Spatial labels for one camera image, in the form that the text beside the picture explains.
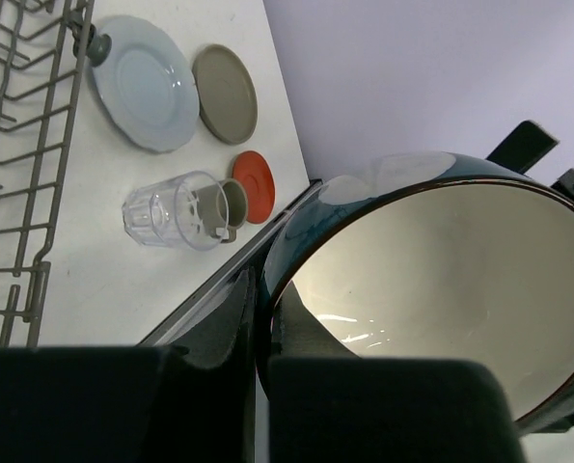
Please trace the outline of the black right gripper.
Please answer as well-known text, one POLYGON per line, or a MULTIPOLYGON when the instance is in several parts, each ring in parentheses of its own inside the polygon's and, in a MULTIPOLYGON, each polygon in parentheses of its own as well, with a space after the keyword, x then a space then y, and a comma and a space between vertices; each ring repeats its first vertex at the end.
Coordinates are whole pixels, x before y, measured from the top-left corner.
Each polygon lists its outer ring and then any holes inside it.
MULTIPOLYGON (((517 174, 526 174, 559 144, 559 140, 531 120, 520 122, 486 159, 517 174)), ((552 185, 574 204, 574 169, 567 170, 552 185)))

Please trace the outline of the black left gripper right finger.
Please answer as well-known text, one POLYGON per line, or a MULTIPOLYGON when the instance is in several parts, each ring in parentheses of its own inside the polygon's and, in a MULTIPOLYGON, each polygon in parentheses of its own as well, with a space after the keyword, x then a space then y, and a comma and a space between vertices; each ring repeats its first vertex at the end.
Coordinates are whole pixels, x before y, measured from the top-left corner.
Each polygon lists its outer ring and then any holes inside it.
POLYGON ((448 359, 358 358, 293 285, 268 363, 272 462, 523 462, 498 381, 448 359))

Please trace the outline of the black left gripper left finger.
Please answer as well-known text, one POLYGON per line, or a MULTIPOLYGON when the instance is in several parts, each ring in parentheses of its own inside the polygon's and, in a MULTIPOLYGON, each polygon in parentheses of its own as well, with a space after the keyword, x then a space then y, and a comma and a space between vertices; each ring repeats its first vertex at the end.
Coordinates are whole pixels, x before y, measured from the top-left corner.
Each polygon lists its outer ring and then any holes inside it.
POLYGON ((0 349, 0 462, 251 462, 256 273, 172 343, 0 349))

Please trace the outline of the teal bowl cream inside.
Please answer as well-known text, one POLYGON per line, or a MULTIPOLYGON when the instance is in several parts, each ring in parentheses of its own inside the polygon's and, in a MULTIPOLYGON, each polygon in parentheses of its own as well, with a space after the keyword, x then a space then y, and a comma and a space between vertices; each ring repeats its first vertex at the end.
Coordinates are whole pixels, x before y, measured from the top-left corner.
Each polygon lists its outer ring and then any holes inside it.
POLYGON ((574 425, 574 204, 552 186, 443 151, 389 155, 324 182, 263 267, 265 389, 288 285, 358 358, 475 362, 524 433, 574 425))

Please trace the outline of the clear drinking glass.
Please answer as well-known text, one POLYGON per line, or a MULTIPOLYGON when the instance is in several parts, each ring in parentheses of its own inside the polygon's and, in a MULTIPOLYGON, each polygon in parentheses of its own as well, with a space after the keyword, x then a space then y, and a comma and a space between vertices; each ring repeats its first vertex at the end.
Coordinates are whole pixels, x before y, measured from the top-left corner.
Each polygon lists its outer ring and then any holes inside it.
POLYGON ((134 190, 122 206, 125 231, 145 246, 209 251, 223 244, 208 235, 199 213, 198 191, 218 182, 193 171, 134 190))

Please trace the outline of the grey ceramic mug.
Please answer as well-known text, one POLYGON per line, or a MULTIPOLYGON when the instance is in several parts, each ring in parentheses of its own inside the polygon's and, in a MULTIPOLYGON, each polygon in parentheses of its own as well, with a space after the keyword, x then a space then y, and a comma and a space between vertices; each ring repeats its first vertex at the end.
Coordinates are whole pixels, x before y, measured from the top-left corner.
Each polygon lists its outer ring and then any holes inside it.
POLYGON ((248 218, 249 203, 243 185, 226 178, 198 191, 199 213, 205 231, 220 243, 233 243, 248 218))

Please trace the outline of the orange round plate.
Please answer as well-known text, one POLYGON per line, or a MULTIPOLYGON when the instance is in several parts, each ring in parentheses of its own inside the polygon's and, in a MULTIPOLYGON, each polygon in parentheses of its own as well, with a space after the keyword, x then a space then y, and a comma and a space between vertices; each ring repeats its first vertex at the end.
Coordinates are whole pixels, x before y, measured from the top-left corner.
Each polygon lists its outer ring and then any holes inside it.
POLYGON ((232 178, 242 184, 247 194, 247 221, 264 223, 271 216, 276 199, 274 178, 267 161, 257 151, 243 151, 232 164, 232 178))

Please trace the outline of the grey round plate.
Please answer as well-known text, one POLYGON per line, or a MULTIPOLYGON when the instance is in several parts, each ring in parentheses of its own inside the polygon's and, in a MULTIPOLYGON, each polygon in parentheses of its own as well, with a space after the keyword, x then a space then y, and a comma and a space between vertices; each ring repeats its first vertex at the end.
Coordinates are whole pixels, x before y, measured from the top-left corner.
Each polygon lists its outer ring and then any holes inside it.
POLYGON ((222 44, 209 44, 193 67, 207 129, 227 145, 241 145, 254 134, 259 107, 252 77, 240 58, 222 44))

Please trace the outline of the light blue scalloped plate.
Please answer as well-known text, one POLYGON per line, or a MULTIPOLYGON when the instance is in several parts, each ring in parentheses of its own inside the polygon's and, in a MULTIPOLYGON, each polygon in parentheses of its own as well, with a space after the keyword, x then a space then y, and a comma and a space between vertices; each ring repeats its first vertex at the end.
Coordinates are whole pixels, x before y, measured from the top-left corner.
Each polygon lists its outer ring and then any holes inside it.
POLYGON ((99 34, 111 46, 92 74, 113 123, 132 143, 157 153, 190 142, 199 96, 188 61, 171 37, 131 15, 108 18, 99 34))

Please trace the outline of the aluminium table edge rail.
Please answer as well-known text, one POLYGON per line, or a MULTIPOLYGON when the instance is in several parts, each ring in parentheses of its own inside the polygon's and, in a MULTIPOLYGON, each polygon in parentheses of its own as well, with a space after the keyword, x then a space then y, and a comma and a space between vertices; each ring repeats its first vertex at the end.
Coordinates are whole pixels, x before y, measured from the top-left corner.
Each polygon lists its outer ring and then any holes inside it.
POLYGON ((274 236, 285 225, 293 211, 322 184, 322 179, 311 180, 310 185, 295 200, 263 225, 248 243, 145 336, 139 342, 139 346, 172 343, 215 311, 232 292, 239 273, 259 252, 271 245, 274 236))

